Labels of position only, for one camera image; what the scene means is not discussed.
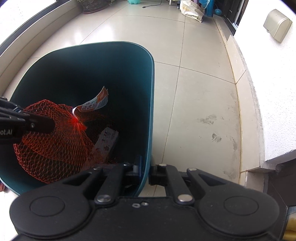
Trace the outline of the red mesh net bag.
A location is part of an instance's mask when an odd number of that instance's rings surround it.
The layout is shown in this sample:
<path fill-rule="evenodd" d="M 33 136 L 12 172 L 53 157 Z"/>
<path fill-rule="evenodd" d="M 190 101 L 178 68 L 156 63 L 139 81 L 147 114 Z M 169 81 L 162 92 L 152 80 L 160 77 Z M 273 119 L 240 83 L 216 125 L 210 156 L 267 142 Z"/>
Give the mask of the red mesh net bag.
<path fill-rule="evenodd" d="M 106 161 L 94 152 L 99 134 L 108 122 L 102 111 L 81 113 L 46 99 L 25 110 L 55 121 L 53 132 L 28 132 L 14 145 L 19 165 L 32 177 L 49 184 Z"/>

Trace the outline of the teal plastic trash bin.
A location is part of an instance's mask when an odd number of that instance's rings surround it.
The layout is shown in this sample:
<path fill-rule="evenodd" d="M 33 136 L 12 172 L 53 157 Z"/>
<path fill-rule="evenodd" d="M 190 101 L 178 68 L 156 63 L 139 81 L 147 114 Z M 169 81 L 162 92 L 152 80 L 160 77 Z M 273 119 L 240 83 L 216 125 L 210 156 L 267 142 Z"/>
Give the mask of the teal plastic trash bin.
<path fill-rule="evenodd" d="M 137 196 L 146 183 L 152 154 L 154 60 L 147 49 L 130 42 L 106 42 L 53 51 L 29 68 L 11 102 L 25 110 L 46 99 L 74 109 L 104 86 L 108 102 L 98 110 L 108 117 L 105 128 L 118 131 L 118 137 L 101 164 L 126 163 L 140 155 L 142 178 L 125 185 L 129 195 Z M 17 195 L 46 185 L 19 165 L 14 145 L 1 145 L 1 184 Z"/>

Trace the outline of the white printed paper wrapper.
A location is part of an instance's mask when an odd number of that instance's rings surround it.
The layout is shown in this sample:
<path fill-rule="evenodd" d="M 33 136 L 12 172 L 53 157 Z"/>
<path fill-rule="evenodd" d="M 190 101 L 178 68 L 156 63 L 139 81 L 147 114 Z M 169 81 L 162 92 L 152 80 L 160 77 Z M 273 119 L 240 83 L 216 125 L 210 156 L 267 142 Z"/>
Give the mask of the white printed paper wrapper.
<path fill-rule="evenodd" d="M 95 160 L 104 161 L 107 159 L 113 145 L 115 144 L 118 137 L 118 131 L 115 131 L 109 127 L 105 128 L 97 142 L 95 143 L 92 149 L 92 156 L 95 157 Z"/>

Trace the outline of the printed paper label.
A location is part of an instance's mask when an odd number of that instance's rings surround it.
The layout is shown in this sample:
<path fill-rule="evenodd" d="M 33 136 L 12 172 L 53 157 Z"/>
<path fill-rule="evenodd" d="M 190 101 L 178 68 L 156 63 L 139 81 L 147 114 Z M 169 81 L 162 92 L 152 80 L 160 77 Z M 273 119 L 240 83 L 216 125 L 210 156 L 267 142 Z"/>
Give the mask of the printed paper label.
<path fill-rule="evenodd" d="M 85 102 L 82 105 L 78 105 L 74 109 L 72 109 L 72 113 L 75 115 L 76 113 L 95 111 L 106 106 L 107 102 L 108 90 L 104 86 L 102 90 L 93 99 Z"/>

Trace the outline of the dark plant pot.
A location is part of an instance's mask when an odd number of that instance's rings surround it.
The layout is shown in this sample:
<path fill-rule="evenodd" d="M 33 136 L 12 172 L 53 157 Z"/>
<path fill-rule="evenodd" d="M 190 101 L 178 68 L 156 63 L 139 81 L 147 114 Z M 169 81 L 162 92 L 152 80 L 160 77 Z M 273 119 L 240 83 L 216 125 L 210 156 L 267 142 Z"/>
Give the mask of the dark plant pot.
<path fill-rule="evenodd" d="M 108 0 L 77 0 L 83 8 L 84 14 L 91 14 L 107 8 L 111 1 Z"/>

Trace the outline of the white plastic shopping bag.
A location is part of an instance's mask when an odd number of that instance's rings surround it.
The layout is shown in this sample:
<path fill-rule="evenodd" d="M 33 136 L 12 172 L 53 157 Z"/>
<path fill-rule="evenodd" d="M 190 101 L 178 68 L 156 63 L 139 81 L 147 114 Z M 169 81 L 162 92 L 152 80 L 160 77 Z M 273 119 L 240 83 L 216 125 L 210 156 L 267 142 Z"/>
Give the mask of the white plastic shopping bag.
<path fill-rule="evenodd" d="M 203 16 L 205 14 L 205 9 L 191 0 L 180 1 L 180 11 L 184 16 L 200 23 L 203 21 Z"/>

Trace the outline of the blue ball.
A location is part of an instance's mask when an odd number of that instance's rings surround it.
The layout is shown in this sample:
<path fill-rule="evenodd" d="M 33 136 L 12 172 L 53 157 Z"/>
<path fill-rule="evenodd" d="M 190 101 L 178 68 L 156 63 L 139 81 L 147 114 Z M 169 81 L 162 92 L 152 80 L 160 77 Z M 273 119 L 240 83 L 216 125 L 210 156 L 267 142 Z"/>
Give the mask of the blue ball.
<path fill-rule="evenodd" d="M 214 14 L 217 16 L 222 16 L 222 10 L 221 9 L 215 9 Z"/>

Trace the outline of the blue plastic bucket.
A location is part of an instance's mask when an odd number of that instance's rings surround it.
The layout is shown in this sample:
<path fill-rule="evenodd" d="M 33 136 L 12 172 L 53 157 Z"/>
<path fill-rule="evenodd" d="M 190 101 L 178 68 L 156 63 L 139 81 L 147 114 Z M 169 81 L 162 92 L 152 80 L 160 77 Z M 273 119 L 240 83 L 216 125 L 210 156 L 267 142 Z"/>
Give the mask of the blue plastic bucket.
<path fill-rule="evenodd" d="M 214 0 L 199 0 L 199 4 L 205 10 L 205 15 L 212 17 L 214 14 Z"/>

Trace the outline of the beige wall socket cover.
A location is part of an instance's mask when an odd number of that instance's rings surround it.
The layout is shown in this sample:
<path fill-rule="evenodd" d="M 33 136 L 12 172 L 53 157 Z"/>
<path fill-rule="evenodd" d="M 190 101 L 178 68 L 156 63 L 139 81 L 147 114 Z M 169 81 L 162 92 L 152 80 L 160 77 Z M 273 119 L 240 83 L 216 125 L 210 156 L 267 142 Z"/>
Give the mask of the beige wall socket cover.
<path fill-rule="evenodd" d="M 263 24 L 266 31 L 274 40 L 281 43 L 286 37 L 292 21 L 277 9 L 273 9 L 266 17 Z"/>

